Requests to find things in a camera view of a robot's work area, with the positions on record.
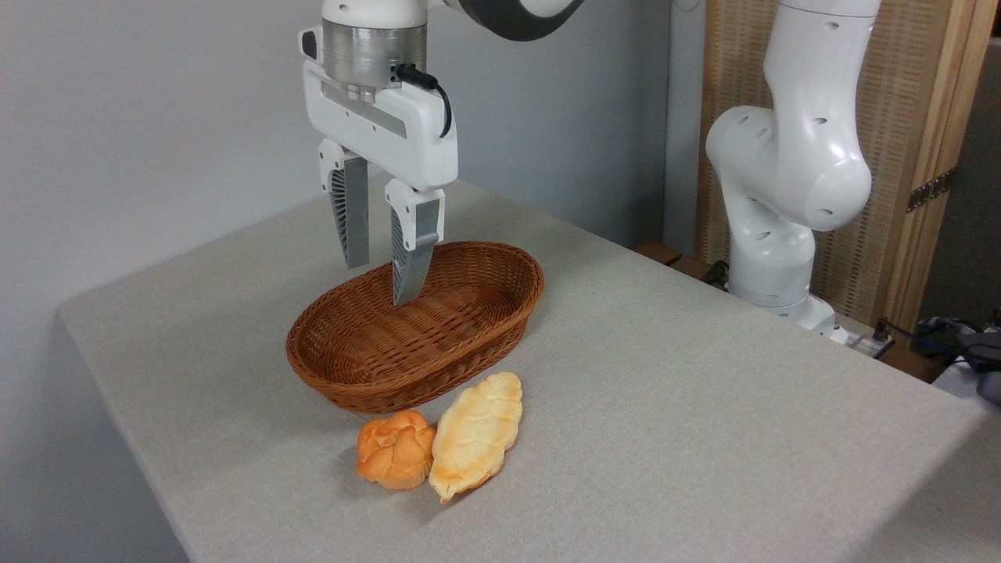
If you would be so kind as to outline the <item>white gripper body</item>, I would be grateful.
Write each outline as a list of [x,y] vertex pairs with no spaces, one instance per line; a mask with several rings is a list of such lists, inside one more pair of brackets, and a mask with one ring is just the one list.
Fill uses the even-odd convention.
[[439,93],[396,79],[425,68],[426,29],[312,27],[300,32],[307,115],[315,131],[419,192],[457,178],[457,125],[441,138]]

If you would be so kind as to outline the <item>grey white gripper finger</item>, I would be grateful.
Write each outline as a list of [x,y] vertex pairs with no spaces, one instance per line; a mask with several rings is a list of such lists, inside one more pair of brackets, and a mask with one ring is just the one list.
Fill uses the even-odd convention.
[[442,189],[419,192],[393,179],[387,183],[385,196],[391,206],[393,302],[399,307],[421,295],[435,245],[444,239],[446,193]]
[[331,139],[318,147],[321,188],[330,198],[344,260],[350,270],[366,266],[369,254],[368,161]]

